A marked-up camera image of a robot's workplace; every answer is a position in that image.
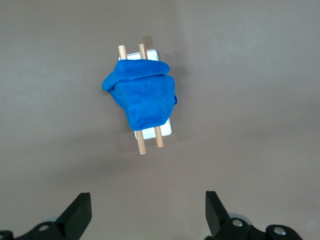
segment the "metal bolt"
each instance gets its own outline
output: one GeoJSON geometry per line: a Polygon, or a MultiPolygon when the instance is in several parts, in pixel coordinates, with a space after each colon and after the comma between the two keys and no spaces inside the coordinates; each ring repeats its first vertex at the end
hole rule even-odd
{"type": "Polygon", "coordinates": [[[279,235],[282,235],[282,236],[287,234],[286,231],[283,228],[279,227],[279,226],[275,227],[273,230],[274,230],[274,232],[276,234],[279,234],[279,235]]]}
{"type": "Polygon", "coordinates": [[[240,221],[239,219],[233,220],[232,224],[236,227],[242,227],[244,224],[242,223],[242,221],[240,221]]]}
{"type": "Polygon", "coordinates": [[[45,230],[47,230],[49,228],[49,225],[43,225],[43,226],[41,226],[41,227],[39,227],[39,231],[40,232],[42,232],[42,231],[45,231],[45,230]]]}

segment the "blue cloth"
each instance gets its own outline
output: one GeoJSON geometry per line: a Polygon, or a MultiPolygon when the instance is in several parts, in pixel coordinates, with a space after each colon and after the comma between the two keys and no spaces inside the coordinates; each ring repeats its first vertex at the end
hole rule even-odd
{"type": "Polygon", "coordinates": [[[138,131],[161,126],[177,103],[175,81],[162,61],[120,60],[102,83],[124,109],[129,126],[138,131]]]}

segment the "white rectangular board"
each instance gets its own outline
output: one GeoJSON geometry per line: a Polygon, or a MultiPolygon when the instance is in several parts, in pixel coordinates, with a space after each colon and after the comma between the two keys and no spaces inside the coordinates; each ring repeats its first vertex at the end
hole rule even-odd
{"type": "MultiPolygon", "coordinates": [[[[154,60],[154,61],[159,61],[158,59],[158,54],[157,51],[152,49],[152,50],[147,50],[146,51],[146,55],[148,57],[149,60],[154,60]]],[[[127,55],[127,59],[128,60],[138,60],[141,59],[140,56],[140,52],[135,52],[135,53],[130,53],[127,55]]],[[[168,119],[165,124],[160,126],[161,128],[161,134],[162,136],[168,136],[171,134],[172,130],[171,130],[171,125],[170,125],[170,120],[168,119]]],[[[156,133],[155,133],[155,128],[154,127],[150,127],[147,129],[143,129],[142,130],[142,134],[143,134],[143,139],[153,139],[156,137],[156,133]]]]}

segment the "brown tape piece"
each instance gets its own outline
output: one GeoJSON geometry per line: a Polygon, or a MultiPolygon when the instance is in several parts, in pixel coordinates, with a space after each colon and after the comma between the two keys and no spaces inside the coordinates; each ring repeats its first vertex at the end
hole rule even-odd
{"type": "Polygon", "coordinates": [[[153,42],[152,42],[152,38],[151,38],[151,35],[149,36],[144,36],[142,38],[142,42],[143,44],[145,45],[146,48],[151,48],[154,46],[153,42]]]}

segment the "wooden stick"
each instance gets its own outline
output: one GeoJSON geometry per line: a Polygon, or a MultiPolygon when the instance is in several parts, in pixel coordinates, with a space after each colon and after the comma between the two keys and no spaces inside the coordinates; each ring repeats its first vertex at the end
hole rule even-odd
{"type": "MultiPolygon", "coordinates": [[[[118,50],[119,50],[119,55],[121,60],[128,59],[125,45],[118,46],[118,50]]],[[[147,153],[147,150],[146,150],[146,145],[145,145],[144,135],[142,133],[142,130],[135,131],[135,134],[138,141],[139,152],[141,155],[144,155],[147,153]]]]}
{"type": "MultiPolygon", "coordinates": [[[[139,50],[140,50],[141,59],[148,59],[147,48],[144,44],[139,44],[139,50]]],[[[155,138],[156,138],[156,145],[158,146],[158,148],[162,148],[164,146],[164,142],[162,140],[162,133],[161,133],[160,126],[154,127],[154,132],[155,132],[155,138]]]]}

